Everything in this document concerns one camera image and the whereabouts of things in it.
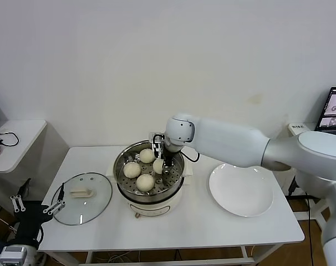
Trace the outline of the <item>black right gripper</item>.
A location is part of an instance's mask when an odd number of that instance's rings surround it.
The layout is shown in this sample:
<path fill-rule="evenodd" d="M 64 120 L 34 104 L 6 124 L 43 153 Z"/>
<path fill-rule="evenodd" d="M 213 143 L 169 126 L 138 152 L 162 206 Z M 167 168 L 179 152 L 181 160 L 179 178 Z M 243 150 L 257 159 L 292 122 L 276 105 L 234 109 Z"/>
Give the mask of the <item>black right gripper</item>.
<path fill-rule="evenodd" d="M 164 174 L 168 174 L 174 166 L 173 156 L 180 152 L 182 149 L 181 145 L 175 145 L 169 140 L 164 141 L 164 148 L 162 143 L 154 143 L 153 151 L 157 159 L 163 159 L 164 156 Z"/>

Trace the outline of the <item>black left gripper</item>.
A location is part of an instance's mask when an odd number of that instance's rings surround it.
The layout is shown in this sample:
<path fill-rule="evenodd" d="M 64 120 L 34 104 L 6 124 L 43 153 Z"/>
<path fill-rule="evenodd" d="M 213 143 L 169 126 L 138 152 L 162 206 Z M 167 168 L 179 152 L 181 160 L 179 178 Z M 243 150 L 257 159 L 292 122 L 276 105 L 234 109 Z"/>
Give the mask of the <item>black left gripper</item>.
<path fill-rule="evenodd" d="M 50 221 L 50 215 L 56 215 L 65 207 L 65 183 L 60 186 L 57 200 L 50 206 L 42 205 L 41 201 L 23 201 L 28 194 L 30 181 L 28 178 L 18 192 L 10 196 L 14 212 L 17 212 L 15 217 L 19 222 L 14 244 L 39 245 L 37 238 L 42 224 Z"/>

